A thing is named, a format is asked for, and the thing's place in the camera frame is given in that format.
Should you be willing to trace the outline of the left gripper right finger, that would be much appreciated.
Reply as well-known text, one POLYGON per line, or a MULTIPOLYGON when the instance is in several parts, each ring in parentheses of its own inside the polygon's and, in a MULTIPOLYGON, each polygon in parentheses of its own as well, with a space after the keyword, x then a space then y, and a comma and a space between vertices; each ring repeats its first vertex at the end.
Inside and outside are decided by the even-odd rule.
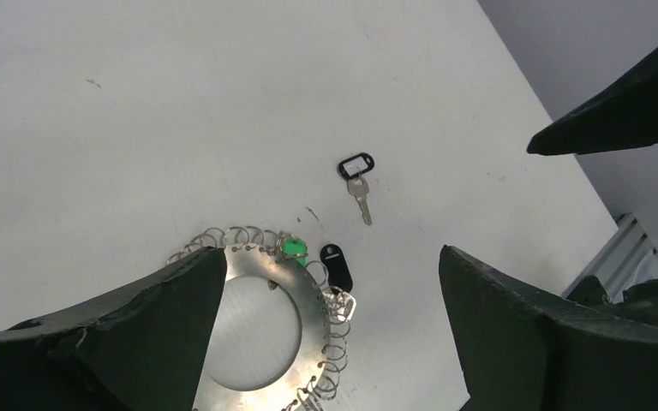
POLYGON ((457 247, 440 252, 467 410, 658 410, 658 325, 548 293, 457 247))

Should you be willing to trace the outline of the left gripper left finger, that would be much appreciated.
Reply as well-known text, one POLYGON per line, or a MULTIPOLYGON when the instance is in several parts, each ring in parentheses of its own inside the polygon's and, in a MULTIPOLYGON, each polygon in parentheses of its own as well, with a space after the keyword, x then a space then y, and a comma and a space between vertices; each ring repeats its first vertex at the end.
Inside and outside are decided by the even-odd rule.
POLYGON ((206 247, 0 331, 0 410, 190 410, 224 290, 206 247))

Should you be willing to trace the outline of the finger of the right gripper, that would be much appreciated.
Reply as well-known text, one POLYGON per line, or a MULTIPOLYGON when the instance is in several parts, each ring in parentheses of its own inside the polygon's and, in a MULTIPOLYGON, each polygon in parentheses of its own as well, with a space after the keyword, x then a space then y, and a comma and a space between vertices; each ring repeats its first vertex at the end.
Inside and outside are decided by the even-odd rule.
POLYGON ((658 47, 614 83, 538 132, 527 153, 591 154, 658 144, 658 47))

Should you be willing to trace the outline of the metal disc with keyrings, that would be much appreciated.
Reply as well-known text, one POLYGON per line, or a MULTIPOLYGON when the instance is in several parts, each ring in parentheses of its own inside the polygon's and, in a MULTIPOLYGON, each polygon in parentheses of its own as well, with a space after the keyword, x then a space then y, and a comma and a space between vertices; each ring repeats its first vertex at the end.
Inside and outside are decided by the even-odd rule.
POLYGON ((329 307, 322 262, 281 257, 281 232, 211 227, 170 256, 214 247, 226 258, 196 410, 321 410, 338 393, 350 321, 329 307))

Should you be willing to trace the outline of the green tag key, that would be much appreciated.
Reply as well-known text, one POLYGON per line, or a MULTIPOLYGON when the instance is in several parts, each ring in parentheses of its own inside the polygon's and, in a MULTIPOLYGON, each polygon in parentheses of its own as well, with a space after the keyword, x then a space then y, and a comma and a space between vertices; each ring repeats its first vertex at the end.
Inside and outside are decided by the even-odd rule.
POLYGON ((296 235, 281 232, 277 247, 283 259, 295 259, 302 266, 307 264, 308 246, 296 235))

